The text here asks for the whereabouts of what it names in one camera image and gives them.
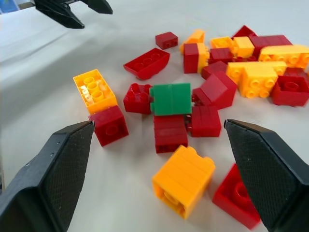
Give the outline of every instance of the orange lego brick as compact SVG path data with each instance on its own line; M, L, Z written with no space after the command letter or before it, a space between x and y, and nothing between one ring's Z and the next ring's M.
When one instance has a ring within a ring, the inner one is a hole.
M89 113L95 114L117 105L117 100L98 70L73 78Z
M203 43L198 43L197 49L198 49L197 73L201 73L202 69L205 66L208 66L208 59L209 59L210 54L208 51L208 47L205 46L205 44Z
M211 48L231 48L234 42L231 37L218 37L211 39Z
M183 55L183 45L184 44L196 44L196 43L204 43L205 38L205 31L203 30L196 30L190 37L180 45L180 53Z
M200 157L194 148L181 145L153 176L154 193L187 219L207 188L214 170L212 159Z
M309 47L303 45L264 47L258 60L284 61L289 68L305 69L309 63Z
M252 56L254 51L254 45L249 37L234 37L234 42L231 47L231 52L236 57L248 58Z
M284 61L231 62L228 63L226 75L228 75L238 85L242 79L246 67L272 67L277 75L283 75L287 66Z
M240 94L247 98L266 98L269 96L277 79L278 75L272 67L246 67L239 84Z

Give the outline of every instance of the pile of lego bricks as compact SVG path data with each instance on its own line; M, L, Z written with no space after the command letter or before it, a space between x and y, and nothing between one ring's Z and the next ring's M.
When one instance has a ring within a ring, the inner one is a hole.
M269 96L276 105L305 106L309 99L308 47L293 45L284 35L258 36L247 26L232 37L211 39L210 50L204 37L204 31L196 30L180 45L184 73L205 79L199 88L191 90L190 83L133 83L123 100L127 112L154 114L156 152L174 152L152 181L155 195L183 218L189 217L215 171L210 158L188 146L187 133L219 137L218 110L232 106L237 89L246 98ZM155 42L160 49L124 64L124 69L142 81L162 71L170 57L165 50L178 46L178 37L166 32ZM124 115L98 70L73 79L101 146L127 136ZM261 221L235 164L212 201L249 229Z

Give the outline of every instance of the green lego brick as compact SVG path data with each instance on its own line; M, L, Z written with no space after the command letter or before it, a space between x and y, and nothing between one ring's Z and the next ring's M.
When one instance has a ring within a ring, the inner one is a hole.
M154 85L150 89L154 101L150 104L156 116L186 115L192 112L190 83Z

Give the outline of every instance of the red lego brick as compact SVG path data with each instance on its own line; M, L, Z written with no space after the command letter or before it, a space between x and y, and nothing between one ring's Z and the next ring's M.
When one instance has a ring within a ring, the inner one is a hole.
M251 56L248 58L243 58L243 57L233 57L232 59L233 62L253 62L256 61L256 57Z
M219 137L221 122L216 106L193 106L187 115L187 130L192 137Z
M215 62L208 66L205 66L202 69L201 76L206 80L211 74L216 73L218 71L226 72L227 64L222 61Z
M183 115L154 116L154 139L157 154L174 152L188 146L188 135Z
M212 202L250 230L261 222L236 164L217 189Z
M125 70L140 80L147 80L162 71L169 62L169 53L154 48L136 59L124 64Z
M249 27L247 27L246 25L243 25L242 28L239 29L239 31L237 31L235 33L235 35L233 35L232 39L234 39L234 37L243 37L243 36L256 36L256 33L251 30Z
M286 68L283 76L298 76L303 77L306 81L309 80L308 74L301 68Z
M118 105L90 115L89 120L95 123L95 134L101 146L129 135L125 117Z
M253 56L259 58L261 49L266 46L292 45L284 35L249 36L255 49Z
M151 97L149 96L149 89L151 87L151 85L132 84L124 98L126 111L144 115L151 114Z
M212 48L208 64L213 64L217 61L222 61L227 64L228 62L232 62L232 59L233 54L229 48Z
M215 105L223 109L233 104L237 85L224 72L212 74L199 88L193 90L193 102L199 105Z
M183 45L183 72L197 73L198 47L196 43L185 43Z
M175 47L178 45L178 37L172 32L166 32L155 36L155 43L162 50L168 49L170 47Z
M270 94L275 105L305 106L309 86L304 77L279 76Z

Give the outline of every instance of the white table surface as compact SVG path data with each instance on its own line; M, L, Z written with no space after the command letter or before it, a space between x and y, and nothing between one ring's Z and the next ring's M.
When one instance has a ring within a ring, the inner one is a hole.
M71 30L34 8L0 16L1 148L7 186L49 136L67 125L87 120L88 112L72 77L98 69L117 96L130 135L101 147L95 135L69 232L246 232L243 225L211 202L234 158L227 134L191 138L199 155L216 163L213 181L188 220L160 202L151 178L170 156L155 153L152 116L124 111L122 99L138 82L123 64L155 47L155 35L172 31L180 42L194 29L206 40L232 35L243 24L259 35L285 34L309 45L309 2L270 0L110 0L114 15L99 15L83 3L71 8L85 24ZM203 83L183 74L178 48L169 49L168 66L145 83ZM309 107L275 106L267 99L237 93L234 105L220 110L226 118L249 121L275 130L309 163ZM263 225L254 231L266 231Z

